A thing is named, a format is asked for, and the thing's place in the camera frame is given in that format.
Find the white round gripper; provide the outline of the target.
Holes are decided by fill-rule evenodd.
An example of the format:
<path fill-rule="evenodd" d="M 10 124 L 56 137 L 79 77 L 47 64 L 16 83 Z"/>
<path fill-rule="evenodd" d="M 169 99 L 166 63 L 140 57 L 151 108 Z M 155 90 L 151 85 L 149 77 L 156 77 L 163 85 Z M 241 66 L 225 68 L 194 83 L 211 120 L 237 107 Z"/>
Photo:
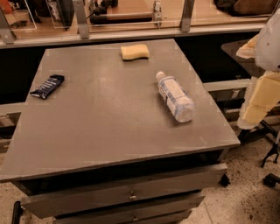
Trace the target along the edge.
<path fill-rule="evenodd" d="M 259 34 L 238 49 L 236 55 L 243 59 L 255 58 L 255 64 L 267 70 L 258 78 L 242 116 L 248 123 L 259 123 L 280 102 L 280 9 L 269 18 Z"/>

